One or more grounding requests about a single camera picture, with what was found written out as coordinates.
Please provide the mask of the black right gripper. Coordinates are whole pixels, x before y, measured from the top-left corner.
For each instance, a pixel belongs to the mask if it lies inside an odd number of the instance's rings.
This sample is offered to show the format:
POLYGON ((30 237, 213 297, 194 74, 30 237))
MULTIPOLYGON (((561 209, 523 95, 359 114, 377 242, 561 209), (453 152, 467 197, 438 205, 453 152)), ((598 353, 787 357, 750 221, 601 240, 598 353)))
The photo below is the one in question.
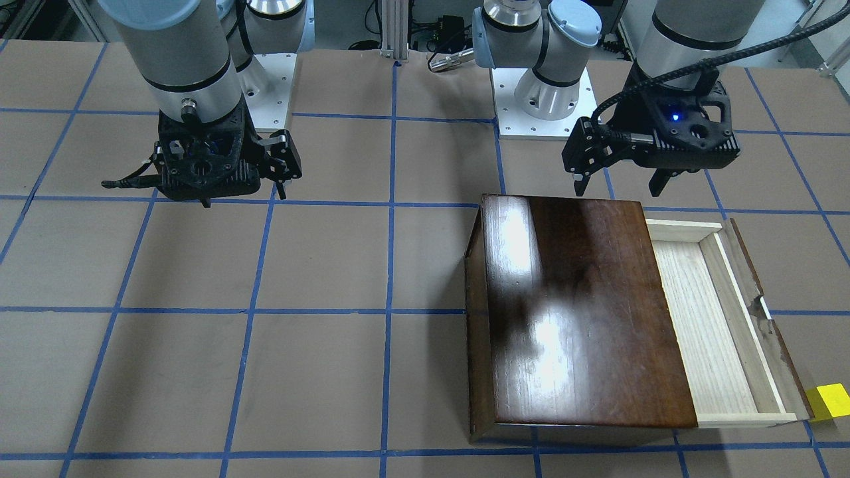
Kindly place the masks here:
POLYGON ((268 179, 274 183, 279 199, 286 200, 286 185, 303 176, 292 135, 288 130, 277 130, 261 139, 246 110, 236 110, 236 118, 236 182, 259 183, 268 179))

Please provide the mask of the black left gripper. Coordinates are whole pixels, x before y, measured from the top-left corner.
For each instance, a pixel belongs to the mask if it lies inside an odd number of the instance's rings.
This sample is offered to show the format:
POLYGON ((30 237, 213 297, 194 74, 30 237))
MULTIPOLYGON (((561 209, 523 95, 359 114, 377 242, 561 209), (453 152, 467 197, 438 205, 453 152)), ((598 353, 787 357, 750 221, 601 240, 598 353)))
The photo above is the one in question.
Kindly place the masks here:
POLYGON ((589 117, 578 118, 561 153, 565 171, 574 178, 574 193, 583 196, 592 175, 630 160, 655 169, 647 188, 651 197, 661 196, 668 182, 684 170, 663 169, 654 133, 655 122, 643 100, 620 101, 612 118, 601 124, 589 117))

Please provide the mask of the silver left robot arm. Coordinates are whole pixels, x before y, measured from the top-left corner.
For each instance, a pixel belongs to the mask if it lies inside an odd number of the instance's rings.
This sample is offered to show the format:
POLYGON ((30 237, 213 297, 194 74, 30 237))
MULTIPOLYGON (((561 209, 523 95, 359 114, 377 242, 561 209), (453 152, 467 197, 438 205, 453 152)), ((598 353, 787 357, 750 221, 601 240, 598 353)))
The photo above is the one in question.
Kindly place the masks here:
MULTIPOLYGON (((564 169, 577 196, 592 175, 617 161, 653 169, 650 193, 659 196, 682 173, 722 169, 740 154, 722 66, 666 79, 665 74, 700 60, 736 52, 761 1, 659 1, 641 41, 626 87, 658 78, 616 101, 614 115, 576 119, 562 149, 564 169)), ((473 14, 471 39, 482 68, 520 68, 514 92, 531 117, 567 118, 580 97, 580 79, 603 33, 603 21, 583 1, 485 1, 473 14)))

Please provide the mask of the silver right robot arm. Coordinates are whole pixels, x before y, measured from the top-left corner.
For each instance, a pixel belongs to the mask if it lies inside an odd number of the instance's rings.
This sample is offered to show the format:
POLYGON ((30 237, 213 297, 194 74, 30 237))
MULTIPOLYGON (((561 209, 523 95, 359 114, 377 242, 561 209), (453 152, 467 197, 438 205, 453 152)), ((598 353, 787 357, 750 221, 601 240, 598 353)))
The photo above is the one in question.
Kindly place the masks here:
POLYGON ((315 44, 312 1, 101 1, 159 107, 157 141, 106 189, 154 188, 173 202, 257 193, 303 175, 292 135, 262 137, 249 98, 272 90, 262 54, 315 44))

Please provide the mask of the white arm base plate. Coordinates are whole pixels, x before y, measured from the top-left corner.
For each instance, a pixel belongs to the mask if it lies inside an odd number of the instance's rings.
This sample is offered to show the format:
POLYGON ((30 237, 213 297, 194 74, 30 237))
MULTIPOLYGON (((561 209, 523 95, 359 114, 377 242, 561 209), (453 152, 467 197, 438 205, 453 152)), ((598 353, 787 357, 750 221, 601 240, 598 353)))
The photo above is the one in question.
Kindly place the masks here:
POLYGON ((258 132, 289 128, 297 60, 294 52, 255 55, 238 73, 258 132))
POLYGON ((565 141, 578 119, 597 107, 587 70, 577 84, 563 88, 544 84, 527 68, 492 69, 491 82, 505 139, 565 141))

